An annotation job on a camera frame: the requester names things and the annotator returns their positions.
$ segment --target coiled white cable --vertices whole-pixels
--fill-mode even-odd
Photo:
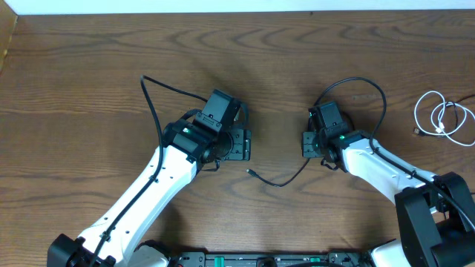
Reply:
[[[417,120],[417,107],[419,106],[419,103],[430,93],[436,93],[438,94],[441,98],[442,98],[442,103],[438,104],[433,110],[432,110],[432,113],[430,114],[430,122],[432,122],[432,125],[435,127],[436,129],[436,133],[434,132],[430,132],[430,131],[426,131],[424,130],[421,125],[419,124],[419,121]],[[457,108],[461,108],[464,112],[464,116],[463,116],[463,120],[460,122],[460,125],[455,128],[453,131],[451,131],[450,133],[446,133],[444,131],[444,124],[442,123],[442,118],[444,117],[444,113],[445,113],[445,108],[446,107],[450,107],[452,105],[455,105]],[[433,114],[440,108],[441,110],[439,111],[439,115],[437,116],[437,124],[433,121]],[[465,120],[467,119],[467,112],[469,112],[470,115],[472,115],[472,117],[474,118],[474,121],[475,121],[475,115],[474,113],[469,110],[468,108],[462,106],[461,104],[458,104],[458,103],[455,103],[455,102],[449,102],[449,103],[446,103],[445,102],[445,98],[444,96],[437,92],[437,91],[434,91],[434,90],[431,90],[431,91],[428,91],[427,93],[425,93],[424,95],[421,96],[421,98],[417,101],[416,103],[416,106],[414,107],[414,119],[416,120],[416,124],[417,124],[417,127],[419,127],[419,129],[424,132],[425,134],[429,134],[429,135],[433,135],[433,136],[445,136],[447,138],[449,138],[450,141],[456,143],[457,145],[463,145],[463,146],[466,146],[466,147],[470,147],[472,145],[475,145],[475,140],[471,143],[471,144],[465,144],[465,143],[462,143],[462,142],[458,142],[456,140],[454,140],[452,137],[450,137],[451,134],[455,133],[456,131],[458,131],[462,125],[465,123]]]

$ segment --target wooden surface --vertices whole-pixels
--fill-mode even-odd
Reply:
[[[8,45],[15,29],[16,14],[10,9],[4,0],[0,0],[0,71],[7,56]]]
[[[393,204],[362,179],[313,160],[273,188],[245,170],[287,179],[304,161],[307,108],[331,83],[364,76],[387,94],[380,143],[420,168],[456,171],[475,189],[473,148],[411,135],[424,92],[452,100],[474,92],[474,33],[474,11],[20,17],[0,76],[0,266],[43,266],[58,234],[75,237],[137,178],[157,146],[141,74],[205,97],[226,90],[248,104],[253,135],[250,162],[199,174],[146,239],[320,251],[398,237]],[[203,106],[149,88],[163,126]],[[360,82],[328,99],[366,131],[380,116],[379,94]],[[437,102],[424,101],[421,116]],[[471,142],[474,131],[455,137]]]

